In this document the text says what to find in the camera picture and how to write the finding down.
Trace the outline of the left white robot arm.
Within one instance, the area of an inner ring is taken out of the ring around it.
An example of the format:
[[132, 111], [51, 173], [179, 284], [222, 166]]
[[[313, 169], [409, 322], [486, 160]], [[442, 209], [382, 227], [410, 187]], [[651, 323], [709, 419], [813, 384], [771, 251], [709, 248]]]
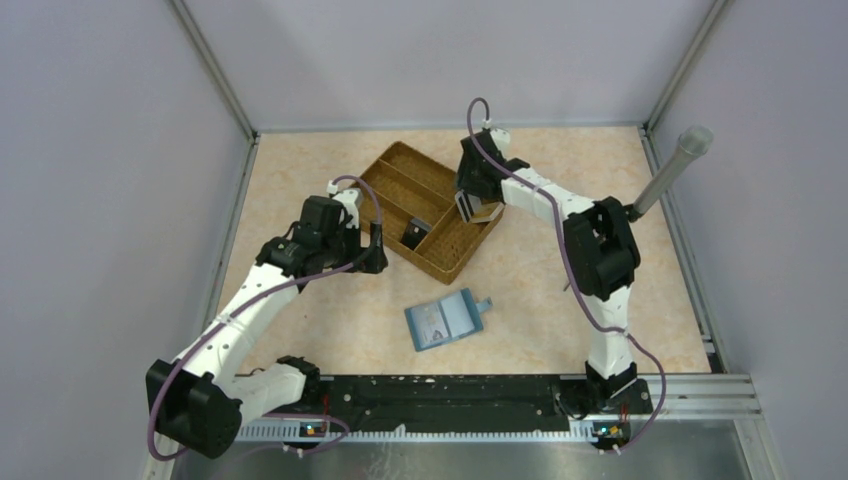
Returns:
[[252, 376], [237, 371], [275, 317], [305, 288], [340, 273], [378, 274], [387, 264], [383, 209], [370, 192], [376, 217], [369, 243], [360, 244], [363, 192], [312, 195], [298, 220], [266, 242], [235, 296], [204, 333], [172, 362], [156, 361], [147, 372], [147, 446], [159, 461], [189, 450], [208, 458], [226, 452], [239, 429], [288, 405], [308, 413], [319, 404], [316, 367], [283, 359]]

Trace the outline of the blue card holder wallet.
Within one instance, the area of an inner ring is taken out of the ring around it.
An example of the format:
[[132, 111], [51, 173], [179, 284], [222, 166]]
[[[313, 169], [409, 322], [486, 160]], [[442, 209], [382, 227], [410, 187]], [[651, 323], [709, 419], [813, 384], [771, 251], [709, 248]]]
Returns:
[[404, 316], [411, 335], [412, 344], [416, 352], [423, 352], [439, 347], [435, 346], [423, 351], [418, 351], [411, 333], [411, 326], [408, 320], [409, 310], [413, 307], [427, 304], [437, 304], [440, 307], [450, 330], [450, 338], [439, 346], [458, 341], [483, 331], [484, 325], [482, 315], [489, 311], [493, 306], [493, 302], [490, 297], [476, 301], [471, 290], [469, 288], [463, 288], [440, 299], [406, 308], [404, 310]]

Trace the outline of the silver patterned card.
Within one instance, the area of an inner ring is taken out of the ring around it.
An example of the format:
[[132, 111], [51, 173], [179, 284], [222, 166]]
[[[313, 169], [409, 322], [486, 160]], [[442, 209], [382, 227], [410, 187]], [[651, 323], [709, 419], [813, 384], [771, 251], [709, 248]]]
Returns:
[[418, 351], [439, 346], [450, 338], [449, 327], [437, 304], [411, 308], [408, 312], [408, 320]]

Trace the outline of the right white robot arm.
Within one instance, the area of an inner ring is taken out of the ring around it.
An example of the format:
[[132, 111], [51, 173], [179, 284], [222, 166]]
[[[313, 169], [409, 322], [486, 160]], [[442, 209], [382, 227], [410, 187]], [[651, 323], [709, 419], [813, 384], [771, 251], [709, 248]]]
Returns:
[[585, 363], [586, 397], [600, 412], [612, 412], [637, 380], [628, 303], [641, 256], [614, 197], [591, 200], [543, 177], [527, 162], [506, 159], [510, 141], [502, 129], [482, 129], [460, 142], [459, 191], [524, 210], [554, 228], [566, 275], [592, 327]]

